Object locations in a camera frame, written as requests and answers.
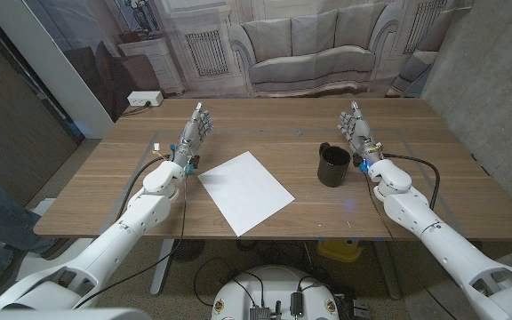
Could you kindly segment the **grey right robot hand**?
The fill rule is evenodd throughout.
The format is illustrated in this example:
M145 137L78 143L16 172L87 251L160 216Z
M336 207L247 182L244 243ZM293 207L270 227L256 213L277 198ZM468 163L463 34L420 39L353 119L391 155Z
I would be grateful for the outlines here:
M342 133L353 153L353 164L368 172L373 164L383 159L381 143L374 139L370 126L363 119L358 103L351 102L351 112L340 113L337 129Z

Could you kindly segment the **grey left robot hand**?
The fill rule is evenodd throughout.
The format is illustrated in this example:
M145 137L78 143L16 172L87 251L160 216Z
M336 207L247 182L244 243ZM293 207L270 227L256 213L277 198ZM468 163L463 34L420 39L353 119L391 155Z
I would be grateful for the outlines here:
M172 152L172 162L181 166L185 173L191 173L196 169L199 150L212 129L210 112L203 110L203 103L198 102Z

